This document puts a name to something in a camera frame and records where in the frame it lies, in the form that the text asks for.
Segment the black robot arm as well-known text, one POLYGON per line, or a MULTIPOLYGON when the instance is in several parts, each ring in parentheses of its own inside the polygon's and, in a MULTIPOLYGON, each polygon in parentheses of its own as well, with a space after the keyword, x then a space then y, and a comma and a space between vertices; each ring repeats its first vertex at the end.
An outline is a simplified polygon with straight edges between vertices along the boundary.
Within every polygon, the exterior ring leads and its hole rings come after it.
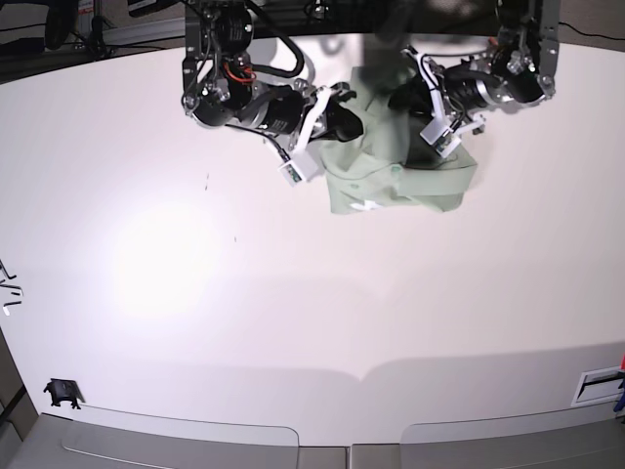
POLYGON ((362 136, 359 117, 347 109, 349 84, 316 88, 301 78, 300 47, 253 1, 187 1, 182 63, 185 114, 209 127, 229 127, 274 143, 290 140, 278 155, 289 160, 297 145, 347 143, 362 136), (256 64, 248 52, 261 21, 290 50, 291 69, 256 64))
POLYGON ((414 74, 393 91, 389 108, 427 124, 440 120, 455 134, 476 134, 483 128, 478 116, 482 110, 551 99, 556 93, 560 6, 559 1, 498 1, 496 36, 484 49, 461 54, 454 66, 404 48, 414 74))

